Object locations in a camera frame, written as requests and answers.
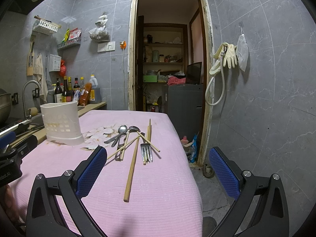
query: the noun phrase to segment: pink plastic bag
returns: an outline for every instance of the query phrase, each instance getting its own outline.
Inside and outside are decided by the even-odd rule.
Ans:
[[[185,84],[185,78],[177,78],[175,76],[169,77],[168,84],[169,86]]]

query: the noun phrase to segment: hanging towel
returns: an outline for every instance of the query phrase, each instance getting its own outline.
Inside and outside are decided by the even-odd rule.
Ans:
[[[35,63],[33,66],[33,75],[36,77],[36,80],[40,85],[40,90],[39,90],[40,98],[47,103],[48,89],[47,89],[46,79],[44,75],[44,67],[43,67],[41,54],[39,54],[35,60]]]

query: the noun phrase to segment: green box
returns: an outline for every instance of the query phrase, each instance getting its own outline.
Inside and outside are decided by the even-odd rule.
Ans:
[[[143,76],[144,83],[157,83],[157,76]]]

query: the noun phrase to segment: pot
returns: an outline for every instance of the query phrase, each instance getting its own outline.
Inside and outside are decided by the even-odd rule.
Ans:
[[[156,70],[147,70],[147,76],[157,76],[159,71],[161,71],[161,69],[159,69],[158,71],[156,71]]]
[[[11,94],[5,93],[0,95],[0,124],[3,124],[11,112]]]

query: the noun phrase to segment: gooseneck faucet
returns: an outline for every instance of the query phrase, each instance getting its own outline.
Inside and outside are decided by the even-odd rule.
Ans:
[[[31,83],[34,83],[38,86],[38,88],[40,89],[40,84],[35,81],[35,80],[30,80],[28,82],[25,83],[25,85],[23,86],[23,89],[22,89],[22,103],[23,103],[23,112],[24,112],[24,118],[26,119],[26,111],[25,111],[25,95],[24,95],[24,92],[25,92],[25,88],[31,84]]]

